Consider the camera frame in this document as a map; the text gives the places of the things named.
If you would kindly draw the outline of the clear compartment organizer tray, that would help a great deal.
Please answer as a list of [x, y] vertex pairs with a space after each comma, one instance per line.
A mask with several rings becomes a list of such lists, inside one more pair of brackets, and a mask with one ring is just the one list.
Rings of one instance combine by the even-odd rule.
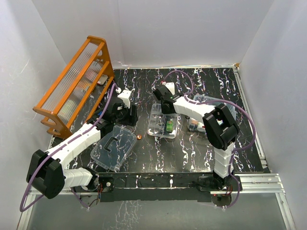
[[[167, 119], [174, 120], [174, 130], [169, 133], [165, 131], [165, 123]], [[153, 137], [174, 139], [177, 135], [178, 114], [163, 114], [161, 105], [154, 103], [151, 108], [147, 134]]]

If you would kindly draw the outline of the clear medicine kit box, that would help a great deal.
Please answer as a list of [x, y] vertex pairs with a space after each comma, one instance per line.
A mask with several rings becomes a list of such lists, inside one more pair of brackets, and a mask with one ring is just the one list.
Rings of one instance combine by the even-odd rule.
[[[219, 104], [221, 104], [221, 102], [213, 102], [213, 101], [218, 100], [217, 98], [213, 98], [213, 97], [209, 97], [209, 96], [205, 96], [205, 95], [200, 95], [200, 94], [195, 95], [193, 100], [196, 101], [198, 104], [199, 103], [205, 103], [205, 104], [203, 104], [203, 108], [206, 108], [206, 110], [205, 110], [206, 114], [207, 113], [211, 114], [214, 111], [215, 107], [218, 106]], [[226, 105], [226, 107], [230, 111], [231, 115], [233, 116], [234, 120], [236, 120], [235, 107], [233, 105], [230, 105], [230, 104], [227, 104], [227, 103], [224, 103], [224, 105]], [[205, 126], [203, 124], [203, 119], [195, 120], [193, 118], [189, 118], [188, 122], [189, 122], [188, 130], [206, 133]]]

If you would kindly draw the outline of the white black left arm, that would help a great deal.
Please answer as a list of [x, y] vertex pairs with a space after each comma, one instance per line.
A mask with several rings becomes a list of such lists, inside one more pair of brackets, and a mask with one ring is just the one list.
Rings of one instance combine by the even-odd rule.
[[48, 199], [62, 189], [83, 186], [94, 191], [99, 186], [95, 173], [87, 168], [67, 169], [69, 163], [93, 143], [115, 130], [116, 125], [135, 126], [137, 106], [113, 103], [97, 110], [72, 136], [47, 151], [37, 150], [31, 158], [26, 181]]

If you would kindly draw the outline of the green medicine carton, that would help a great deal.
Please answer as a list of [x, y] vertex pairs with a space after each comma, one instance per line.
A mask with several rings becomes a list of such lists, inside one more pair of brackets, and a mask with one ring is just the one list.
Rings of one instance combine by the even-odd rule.
[[174, 120], [173, 119], [167, 119], [165, 123], [165, 131], [166, 132], [173, 132], [174, 130]]

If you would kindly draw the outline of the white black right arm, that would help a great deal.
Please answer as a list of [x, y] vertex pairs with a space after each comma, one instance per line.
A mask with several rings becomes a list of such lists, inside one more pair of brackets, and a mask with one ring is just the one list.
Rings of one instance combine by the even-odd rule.
[[175, 93], [167, 85], [153, 91], [153, 95], [161, 103], [163, 114], [186, 115], [204, 125], [210, 144], [214, 147], [214, 169], [211, 179], [199, 182], [200, 187], [225, 190], [231, 184], [233, 165], [232, 151], [239, 133], [239, 127], [230, 110], [224, 103], [208, 105]]

